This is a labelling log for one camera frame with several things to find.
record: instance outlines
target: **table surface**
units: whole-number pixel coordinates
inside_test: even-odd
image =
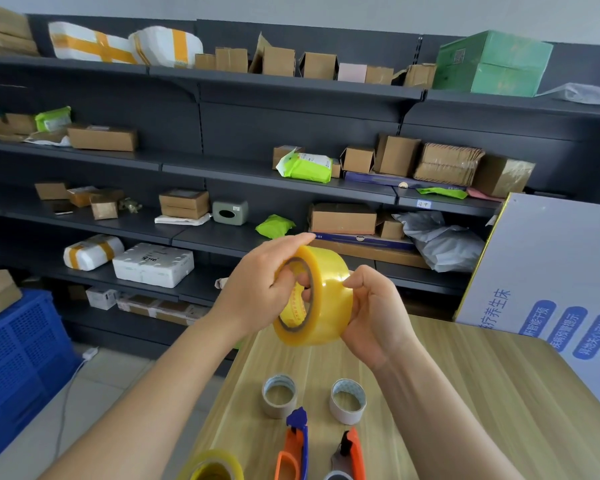
[[[473,414],[527,480],[600,480],[600,403],[555,350],[540,339],[412,316],[416,334]],[[272,327],[245,341],[178,480],[195,455],[233,453],[247,480],[273,479],[284,420],[260,406],[264,380],[291,376],[308,415],[309,479],[321,480],[347,426],[330,414],[339,378],[359,382],[367,409],[356,425],[369,478],[417,475],[371,371],[342,341],[293,348]]]

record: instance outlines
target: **tape roll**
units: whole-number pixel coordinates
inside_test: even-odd
[[[332,250],[300,246],[285,263],[295,276],[308,273],[312,297],[302,299],[296,283],[289,302],[273,323],[276,334],[289,346],[312,346],[337,340],[351,318],[353,290],[342,282],[349,277],[344,260]]]
[[[327,476],[325,476],[324,480],[353,480],[353,478],[348,473],[334,470],[327,473]]]
[[[348,392],[350,395],[355,397],[360,404],[360,408],[357,411],[346,411],[341,408],[337,403],[335,396],[339,392]],[[334,418],[343,424],[356,424],[360,422],[362,413],[365,412],[367,407],[367,395],[362,386],[351,379],[339,379],[331,387],[331,397],[329,398],[329,410]]]
[[[273,404],[267,399],[268,391],[275,386],[286,387],[291,391],[293,397],[287,404]],[[286,374],[278,374],[267,379],[262,385],[262,409],[265,414],[274,419],[286,418],[296,409],[297,392],[296,383]]]
[[[191,480],[244,480],[240,462],[225,450],[208,450],[193,460]]]

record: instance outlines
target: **green box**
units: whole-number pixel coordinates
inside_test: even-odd
[[[440,47],[433,89],[535,96],[552,44],[489,30]]]

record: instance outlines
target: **tiled floor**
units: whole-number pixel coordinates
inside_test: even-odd
[[[88,346],[75,345],[82,354]],[[78,372],[66,407],[61,443],[64,452],[95,423],[126,390],[151,369],[154,361],[100,348]],[[163,480],[173,480],[186,461],[209,409],[223,384],[213,377],[204,389],[165,469]],[[0,455],[0,480],[34,480],[51,464],[60,428],[66,387]]]

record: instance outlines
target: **green paper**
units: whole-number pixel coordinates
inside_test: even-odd
[[[38,131],[56,131],[71,124],[71,106],[52,109],[36,115]]]
[[[289,219],[273,214],[257,226],[256,231],[264,237],[275,239],[284,236],[292,227],[296,227],[296,224]]]
[[[283,177],[327,184],[331,181],[332,164],[326,155],[290,152],[282,157],[276,169]]]
[[[440,194],[447,197],[464,199],[468,193],[464,190],[449,190],[440,187],[432,187],[430,189],[416,189],[421,194]]]

